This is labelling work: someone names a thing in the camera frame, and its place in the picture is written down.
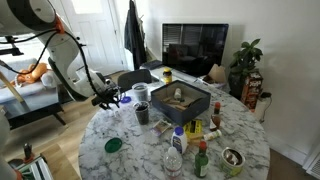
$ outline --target television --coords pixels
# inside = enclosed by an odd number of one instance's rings
[[[221,65],[228,24],[162,24],[162,64],[191,76]]]

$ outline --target black coat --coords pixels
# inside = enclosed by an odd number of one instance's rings
[[[124,41],[124,47],[132,53],[134,69],[139,69],[141,64],[147,62],[147,57],[137,20],[136,7],[132,0],[130,0],[130,8],[125,25]]]

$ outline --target mesh chair back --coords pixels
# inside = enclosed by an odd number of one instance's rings
[[[120,75],[118,78],[118,86],[121,87],[122,92],[130,90],[132,85],[139,82],[152,82],[151,74],[148,69],[138,69],[135,71],[127,72]]]

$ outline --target bottle cap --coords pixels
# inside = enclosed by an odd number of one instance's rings
[[[207,143],[205,141],[200,141],[199,148],[200,149],[207,149]]]
[[[176,133],[176,135],[182,136],[184,131],[182,127],[178,126],[174,129],[174,132]]]
[[[170,68],[164,68],[164,69],[163,69],[163,72],[170,72],[170,71],[171,71]]]
[[[168,154],[169,156],[174,157],[178,154],[178,151],[175,147],[169,147]]]
[[[121,103],[125,104],[125,103],[129,103],[131,101],[131,97],[130,96],[125,96],[121,99]]]
[[[218,136],[222,136],[222,133],[219,129],[217,130],[217,133],[218,133]]]
[[[214,104],[214,107],[216,107],[216,108],[220,108],[220,106],[221,106],[220,102],[216,102],[216,103]]]

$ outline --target marble tabletop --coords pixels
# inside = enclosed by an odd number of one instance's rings
[[[191,83],[211,92],[210,108],[200,114],[203,120],[203,132],[209,133],[209,117],[213,113],[216,101],[221,103],[222,136],[208,141],[207,155],[209,171],[204,179],[229,179],[219,169],[220,153],[226,147],[240,151],[246,158],[240,174],[230,179],[265,180],[267,179],[270,151],[265,131],[253,114],[238,100],[214,87],[201,83]],[[159,83],[149,85],[150,91],[159,87]],[[163,156],[170,147],[173,129],[160,137],[149,129],[160,119],[168,120],[161,112],[151,106],[150,122],[139,125],[132,108],[135,99],[128,104],[120,104],[113,110],[99,110],[89,122],[79,148],[79,166],[81,177],[94,179],[165,179]],[[123,145],[115,153],[106,153],[105,143],[118,137]],[[188,146],[183,154],[182,179],[197,179],[193,173],[195,154],[198,147]]]

